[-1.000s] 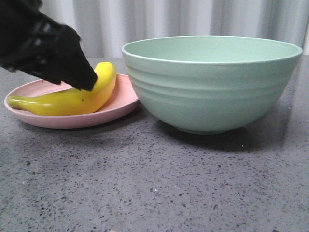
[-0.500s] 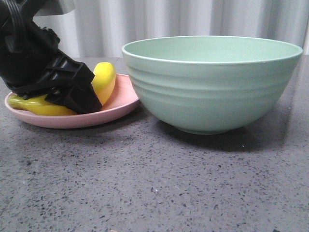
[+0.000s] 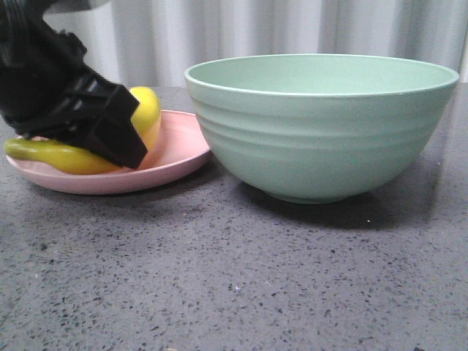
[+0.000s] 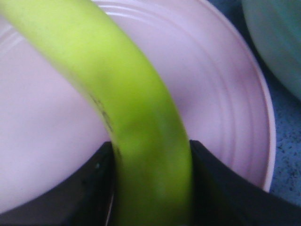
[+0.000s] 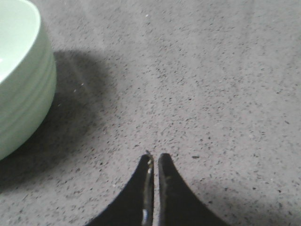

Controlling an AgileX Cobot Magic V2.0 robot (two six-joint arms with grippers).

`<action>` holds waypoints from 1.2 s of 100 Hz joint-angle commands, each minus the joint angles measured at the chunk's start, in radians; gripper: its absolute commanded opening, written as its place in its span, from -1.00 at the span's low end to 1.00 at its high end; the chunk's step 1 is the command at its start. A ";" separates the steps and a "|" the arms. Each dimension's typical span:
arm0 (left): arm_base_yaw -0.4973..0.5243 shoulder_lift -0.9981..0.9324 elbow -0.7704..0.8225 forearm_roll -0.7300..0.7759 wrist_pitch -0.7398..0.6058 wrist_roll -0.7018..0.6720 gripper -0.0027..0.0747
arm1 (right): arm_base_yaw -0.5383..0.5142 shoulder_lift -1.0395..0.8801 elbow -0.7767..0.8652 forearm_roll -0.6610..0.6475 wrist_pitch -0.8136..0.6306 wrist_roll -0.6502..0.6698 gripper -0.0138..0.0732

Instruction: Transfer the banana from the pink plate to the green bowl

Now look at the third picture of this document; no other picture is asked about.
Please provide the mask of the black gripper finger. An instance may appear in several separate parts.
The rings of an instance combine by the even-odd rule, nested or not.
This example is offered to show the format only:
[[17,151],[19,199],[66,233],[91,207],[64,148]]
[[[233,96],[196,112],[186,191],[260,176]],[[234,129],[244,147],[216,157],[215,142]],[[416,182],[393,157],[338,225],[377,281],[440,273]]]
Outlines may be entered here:
[[135,169],[148,152],[131,122],[139,102],[123,85],[101,75],[80,75],[42,111],[13,120],[17,134],[77,146]]

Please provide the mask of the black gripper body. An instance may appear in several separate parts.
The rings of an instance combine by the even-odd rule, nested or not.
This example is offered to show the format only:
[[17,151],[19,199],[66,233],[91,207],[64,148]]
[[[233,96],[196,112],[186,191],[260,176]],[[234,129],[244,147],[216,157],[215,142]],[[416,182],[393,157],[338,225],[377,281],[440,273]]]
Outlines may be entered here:
[[87,48],[44,20],[51,7],[85,9],[88,1],[1,2],[1,116],[11,127],[33,121],[58,102],[84,66]]

